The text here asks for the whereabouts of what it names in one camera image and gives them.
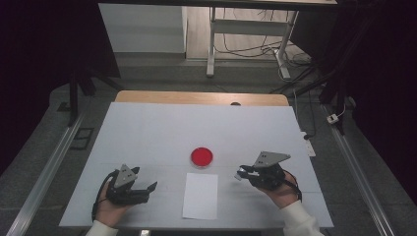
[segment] white sleeve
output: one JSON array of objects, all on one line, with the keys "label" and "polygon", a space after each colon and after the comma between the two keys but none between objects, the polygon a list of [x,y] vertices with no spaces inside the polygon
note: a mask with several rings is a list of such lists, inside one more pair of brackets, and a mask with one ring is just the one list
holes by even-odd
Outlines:
[{"label": "white sleeve", "polygon": [[284,207],[281,213],[285,222],[285,236],[323,236],[317,220],[306,212],[300,201]]},{"label": "white sleeve", "polygon": [[107,225],[95,220],[86,236],[116,236],[117,229],[110,228]]}]

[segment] white wall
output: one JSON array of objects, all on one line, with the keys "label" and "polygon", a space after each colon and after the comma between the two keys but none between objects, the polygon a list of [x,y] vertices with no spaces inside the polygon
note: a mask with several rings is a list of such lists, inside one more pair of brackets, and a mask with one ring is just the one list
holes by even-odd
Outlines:
[{"label": "white wall", "polygon": [[114,52],[184,53],[186,7],[99,4]]}]

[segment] wooden table edge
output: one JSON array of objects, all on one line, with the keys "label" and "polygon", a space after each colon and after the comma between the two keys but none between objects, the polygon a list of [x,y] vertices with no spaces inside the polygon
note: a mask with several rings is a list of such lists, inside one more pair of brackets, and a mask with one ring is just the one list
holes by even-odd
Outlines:
[{"label": "wooden table edge", "polygon": [[253,106],[288,106],[288,99],[282,94],[258,93],[225,93],[195,91],[150,91],[121,90],[117,93],[116,102],[142,102],[164,104],[205,104],[230,105],[238,102],[241,105]]}]

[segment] red disc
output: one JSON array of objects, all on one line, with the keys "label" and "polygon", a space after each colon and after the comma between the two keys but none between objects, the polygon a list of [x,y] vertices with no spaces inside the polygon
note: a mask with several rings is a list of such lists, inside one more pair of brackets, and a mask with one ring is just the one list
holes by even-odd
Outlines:
[{"label": "red disc", "polygon": [[206,167],[212,161],[212,153],[205,147],[198,147],[191,153],[191,160],[199,167]]}]

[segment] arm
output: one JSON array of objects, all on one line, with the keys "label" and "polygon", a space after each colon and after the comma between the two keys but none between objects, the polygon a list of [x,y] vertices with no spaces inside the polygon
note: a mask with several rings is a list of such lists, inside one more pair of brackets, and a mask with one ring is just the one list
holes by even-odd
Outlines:
[{"label": "arm", "polygon": [[[295,179],[285,172],[285,179],[296,184]],[[287,185],[282,185],[274,191],[260,189],[281,209],[285,227],[285,236],[317,236],[320,232],[317,220],[306,212],[297,194]]]},{"label": "arm", "polygon": [[115,236],[118,230],[113,227],[119,222],[126,210],[131,207],[114,205],[105,197],[107,188],[108,183],[105,184],[100,193],[97,215],[87,236]]}]

